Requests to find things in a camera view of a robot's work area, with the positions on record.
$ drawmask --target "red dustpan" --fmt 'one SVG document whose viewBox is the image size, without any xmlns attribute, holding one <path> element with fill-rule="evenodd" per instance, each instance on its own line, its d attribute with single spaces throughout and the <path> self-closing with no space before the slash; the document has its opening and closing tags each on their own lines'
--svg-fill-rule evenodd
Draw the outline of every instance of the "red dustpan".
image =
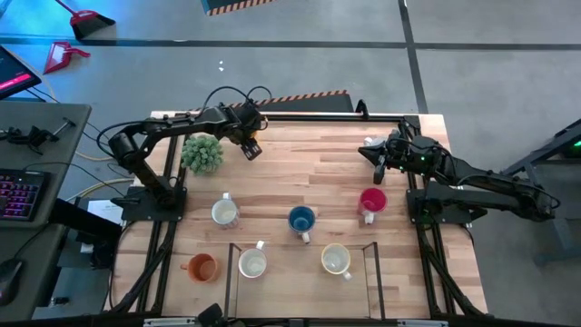
<svg viewBox="0 0 581 327">
<path fill-rule="evenodd" d="M 48 58 L 46 58 L 44 73 L 48 74 L 65 68 L 71 63 L 71 56 L 73 54 L 79 54 L 85 58 L 91 56 L 91 54 L 85 51 L 71 47 L 71 44 L 68 42 L 54 42 L 51 45 L 51 50 L 48 52 Z"/>
</svg>

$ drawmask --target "green succulent plant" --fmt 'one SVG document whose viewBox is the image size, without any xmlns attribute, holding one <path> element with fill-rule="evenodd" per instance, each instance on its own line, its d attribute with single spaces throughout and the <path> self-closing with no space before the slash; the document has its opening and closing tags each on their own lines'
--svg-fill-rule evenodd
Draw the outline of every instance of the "green succulent plant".
<svg viewBox="0 0 581 327">
<path fill-rule="evenodd" d="M 196 174 L 214 173 L 223 163 L 222 145 L 213 136 L 191 136 L 182 149 L 182 167 Z"/>
</svg>

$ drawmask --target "monitor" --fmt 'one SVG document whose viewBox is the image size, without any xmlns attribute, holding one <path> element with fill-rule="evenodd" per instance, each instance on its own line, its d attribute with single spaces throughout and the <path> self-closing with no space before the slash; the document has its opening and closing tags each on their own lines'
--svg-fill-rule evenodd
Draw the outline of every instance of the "monitor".
<svg viewBox="0 0 581 327">
<path fill-rule="evenodd" d="M 40 83 L 38 76 L 0 46 L 0 100 Z"/>
</svg>

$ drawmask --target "gray floor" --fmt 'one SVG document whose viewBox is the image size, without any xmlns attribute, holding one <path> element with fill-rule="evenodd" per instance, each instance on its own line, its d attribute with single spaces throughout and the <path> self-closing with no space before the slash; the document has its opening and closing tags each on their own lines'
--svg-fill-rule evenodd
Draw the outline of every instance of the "gray floor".
<svg viewBox="0 0 581 327">
<path fill-rule="evenodd" d="M 215 17 L 205 16 L 197 0 L 71 3 L 117 19 L 116 28 L 94 35 L 97 39 L 405 41 L 397 0 L 277 0 Z M 408 0 L 407 5 L 416 42 L 581 43 L 577 0 Z M 70 37 L 67 20 L 66 12 L 51 2 L 14 0 L 0 19 L 0 37 Z M 46 45 L 7 47 L 35 67 L 44 66 Z M 405 49 L 83 49 L 93 56 L 75 60 L 47 78 L 61 101 L 92 105 L 91 121 L 100 127 L 143 118 L 151 110 L 200 106 L 205 95 L 222 84 L 243 89 L 264 84 L 275 96 L 347 89 L 355 99 L 366 99 L 372 112 L 418 111 Z M 428 110 L 444 114 L 454 154 L 495 170 L 579 118 L 580 55 L 578 51 L 418 51 Z M 218 99 L 238 100 L 228 92 Z M 88 140 L 80 149 L 100 156 Z M 79 158 L 75 162 L 104 179 L 117 178 L 102 163 Z M 93 183 L 72 168 L 62 196 Z M 473 232 L 491 313 L 527 321 L 581 323 L 577 309 L 581 261 L 545 268 L 532 262 L 534 254 L 554 247 L 548 224 L 491 213 L 475 223 Z"/>
</svg>

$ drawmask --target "metal bracket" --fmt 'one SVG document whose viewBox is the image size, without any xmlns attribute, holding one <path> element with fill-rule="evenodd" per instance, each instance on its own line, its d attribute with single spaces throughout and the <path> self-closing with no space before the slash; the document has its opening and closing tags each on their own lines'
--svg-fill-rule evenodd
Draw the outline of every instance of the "metal bracket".
<svg viewBox="0 0 581 327">
<path fill-rule="evenodd" d="M 183 187 L 175 191 L 175 205 L 173 208 L 162 208 L 152 198 L 145 187 L 130 187 L 122 204 L 122 219 L 129 222 L 179 222 L 182 219 L 183 209 L 188 189 Z"/>
<path fill-rule="evenodd" d="M 425 194 L 424 190 L 419 189 L 406 192 L 409 220 L 412 223 L 472 223 L 473 218 L 470 211 L 460 209 L 457 205 L 443 207 L 440 214 L 426 214 Z"/>
</svg>

